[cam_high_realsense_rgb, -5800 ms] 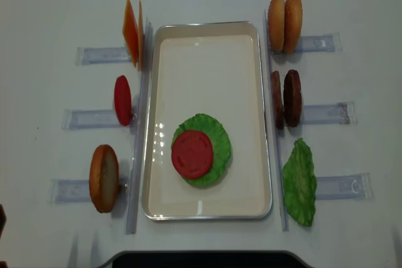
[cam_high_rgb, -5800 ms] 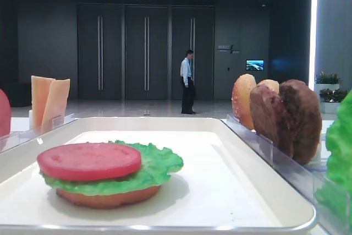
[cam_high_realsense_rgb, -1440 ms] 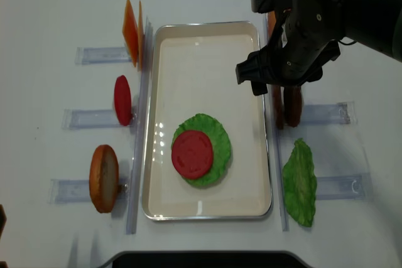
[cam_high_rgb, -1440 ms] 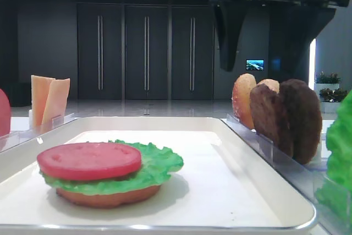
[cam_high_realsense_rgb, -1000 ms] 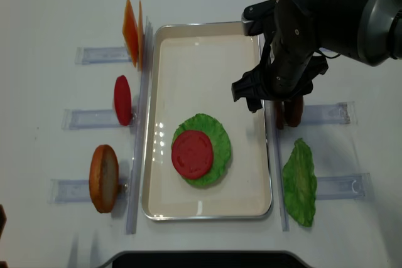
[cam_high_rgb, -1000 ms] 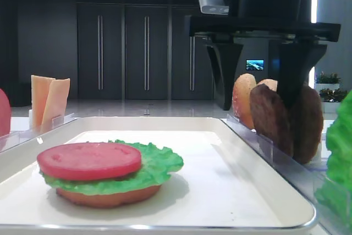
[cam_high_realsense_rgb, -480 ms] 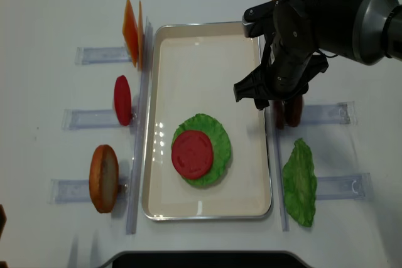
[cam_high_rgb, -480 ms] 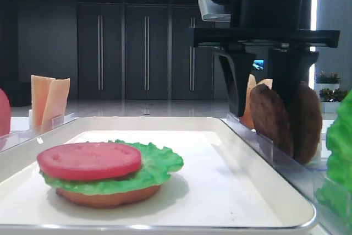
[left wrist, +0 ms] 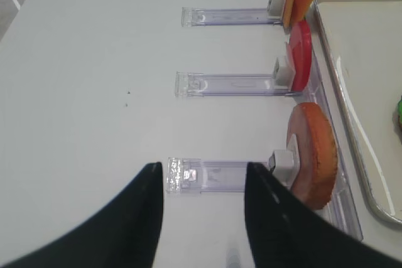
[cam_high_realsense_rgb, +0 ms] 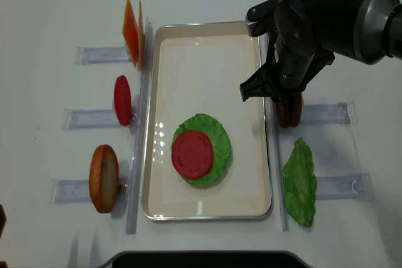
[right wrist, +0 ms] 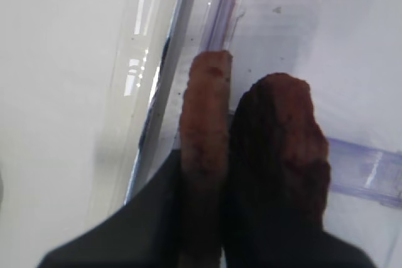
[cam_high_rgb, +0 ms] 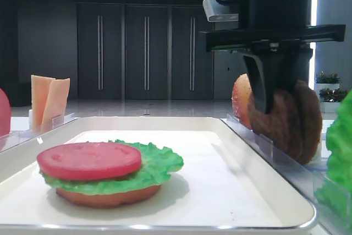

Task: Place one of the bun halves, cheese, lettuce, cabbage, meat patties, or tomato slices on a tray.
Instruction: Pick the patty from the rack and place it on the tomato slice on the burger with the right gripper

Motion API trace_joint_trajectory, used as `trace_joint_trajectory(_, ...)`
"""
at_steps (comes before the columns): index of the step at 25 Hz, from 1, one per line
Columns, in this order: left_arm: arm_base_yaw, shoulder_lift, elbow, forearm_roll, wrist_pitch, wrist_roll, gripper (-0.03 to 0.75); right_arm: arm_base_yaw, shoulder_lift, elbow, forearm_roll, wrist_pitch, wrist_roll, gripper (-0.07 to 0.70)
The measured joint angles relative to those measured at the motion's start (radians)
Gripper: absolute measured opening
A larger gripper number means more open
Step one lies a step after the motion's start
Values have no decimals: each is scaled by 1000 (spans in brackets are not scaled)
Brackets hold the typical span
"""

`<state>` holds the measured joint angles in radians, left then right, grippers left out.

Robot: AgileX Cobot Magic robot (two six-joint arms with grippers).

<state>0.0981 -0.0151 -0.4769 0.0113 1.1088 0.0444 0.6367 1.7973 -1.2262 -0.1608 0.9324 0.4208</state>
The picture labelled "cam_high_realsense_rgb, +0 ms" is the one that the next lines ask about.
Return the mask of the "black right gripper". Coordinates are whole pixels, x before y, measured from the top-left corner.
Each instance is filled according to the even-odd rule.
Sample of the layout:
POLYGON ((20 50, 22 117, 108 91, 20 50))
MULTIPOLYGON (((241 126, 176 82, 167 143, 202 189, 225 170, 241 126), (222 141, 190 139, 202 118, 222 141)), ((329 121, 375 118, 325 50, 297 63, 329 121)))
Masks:
POLYGON ((269 37, 265 63, 240 84, 242 101, 303 102, 302 91, 335 54, 357 59, 354 32, 363 0, 269 0, 246 14, 249 34, 269 37))

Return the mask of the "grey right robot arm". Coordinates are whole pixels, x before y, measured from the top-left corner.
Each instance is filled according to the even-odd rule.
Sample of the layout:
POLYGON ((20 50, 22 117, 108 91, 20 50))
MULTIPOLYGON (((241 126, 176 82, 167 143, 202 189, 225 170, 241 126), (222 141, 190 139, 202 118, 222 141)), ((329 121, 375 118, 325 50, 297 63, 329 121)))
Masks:
POLYGON ((293 97, 336 55, 367 65, 401 58, 400 0, 268 0, 248 10, 246 26, 269 45, 240 86, 243 100, 293 97))

